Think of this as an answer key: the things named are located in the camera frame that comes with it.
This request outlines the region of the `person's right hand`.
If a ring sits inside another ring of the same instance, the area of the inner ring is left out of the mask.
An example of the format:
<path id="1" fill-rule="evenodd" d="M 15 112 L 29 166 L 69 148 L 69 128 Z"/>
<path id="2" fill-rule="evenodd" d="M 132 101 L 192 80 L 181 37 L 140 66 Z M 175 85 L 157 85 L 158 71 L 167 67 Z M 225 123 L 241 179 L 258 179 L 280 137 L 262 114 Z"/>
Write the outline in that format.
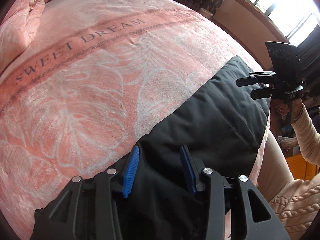
<path id="1" fill-rule="evenodd" d="M 285 116 L 285 115 L 291 114 L 290 123 L 292 124 L 300 118 L 303 111 L 304 104 L 301 99 L 295 100 L 291 103 L 292 105 L 290 107 L 288 104 L 284 103 L 284 101 L 282 100 L 273 100 L 273 104 L 280 115 Z"/>

